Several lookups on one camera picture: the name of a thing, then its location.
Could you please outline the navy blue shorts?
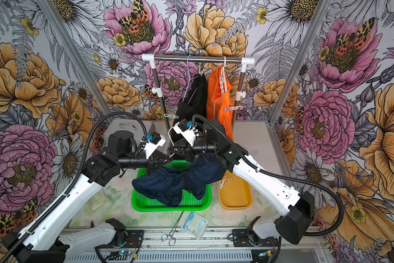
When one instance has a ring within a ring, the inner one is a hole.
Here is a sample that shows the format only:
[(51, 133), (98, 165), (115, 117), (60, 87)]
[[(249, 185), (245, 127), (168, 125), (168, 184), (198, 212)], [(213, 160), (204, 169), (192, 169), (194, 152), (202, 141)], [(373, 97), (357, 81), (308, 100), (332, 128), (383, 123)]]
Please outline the navy blue shorts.
[(197, 199), (204, 195), (205, 186), (221, 180), (226, 172), (212, 155), (200, 156), (186, 170), (160, 167), (132, 181), (138, 192), (170, 192), (187, 190)]

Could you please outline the white clothespin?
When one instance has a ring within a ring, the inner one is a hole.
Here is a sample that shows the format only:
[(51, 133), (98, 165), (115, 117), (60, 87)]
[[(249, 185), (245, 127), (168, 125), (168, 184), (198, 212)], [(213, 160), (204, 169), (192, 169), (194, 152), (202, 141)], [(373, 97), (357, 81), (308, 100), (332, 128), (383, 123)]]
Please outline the white clothespin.
[(228, 185), (233, 178), (227, 177), (226, 175), (218, 182), (219, 189), (223, 189), (226, 185)]

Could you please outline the pink hanger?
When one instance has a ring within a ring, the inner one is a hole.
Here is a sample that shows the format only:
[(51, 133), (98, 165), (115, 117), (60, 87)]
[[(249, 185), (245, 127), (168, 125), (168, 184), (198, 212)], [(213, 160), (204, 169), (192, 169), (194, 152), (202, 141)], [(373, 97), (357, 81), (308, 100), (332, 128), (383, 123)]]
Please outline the pink hanger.
[(175, 145), (174, 140), (173, 140), (174, 131), (175, 131), (175, 130), (174, 130), (173, 127), (171, 127), (171, 128), (168, 130), (168, 137), (169, 137), (169, 139), (170, 139), (170, 144), (171, 144), (172, 146)]

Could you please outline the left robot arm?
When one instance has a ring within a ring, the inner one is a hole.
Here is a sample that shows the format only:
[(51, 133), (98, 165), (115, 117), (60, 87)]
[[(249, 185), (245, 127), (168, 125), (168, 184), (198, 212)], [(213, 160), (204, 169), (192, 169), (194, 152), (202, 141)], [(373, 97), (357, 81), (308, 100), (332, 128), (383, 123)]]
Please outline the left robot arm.
[(7, 234), (2, 244), (7, 254), (20, 263), (62, 263), (74, 250), (60, 234), (83, 205), (118, 176), (122, 169), (155, 168), (169, 157), (158, 151), (166, 142), (157, 132), (143, 137), (137, 146), (134, 134), (118, 130), (108, 138), (107, 146), (89, 158), (69, 186), (33, 222), (19, 233)]

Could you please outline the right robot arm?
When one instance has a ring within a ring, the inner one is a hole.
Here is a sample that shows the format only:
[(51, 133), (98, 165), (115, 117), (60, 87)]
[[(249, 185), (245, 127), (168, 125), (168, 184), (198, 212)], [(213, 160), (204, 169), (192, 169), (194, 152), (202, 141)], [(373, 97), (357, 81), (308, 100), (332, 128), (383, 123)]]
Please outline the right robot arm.
[(222, 167), (249, 183), (278, 211), (278, 219), (255, 224), (252, 228), (254, 235), (260, 239), (281, 236), (291, 244), (299, 244), (308, 235), (308, 228), (314, 220), (314, 197), (309, 192), (301, 193), (288, 186), (277, 175), (263, 173), (255, 159), (225, 135), (219, 121), (208, 121), (203, 129), (205, 135), (199, 138), (197, 125), (191, 121), (176, 123), (172, 130), (182, 139), (170, 146), (170, 150), (187, 161), (192, 161), (195, 156), (213, 155)]

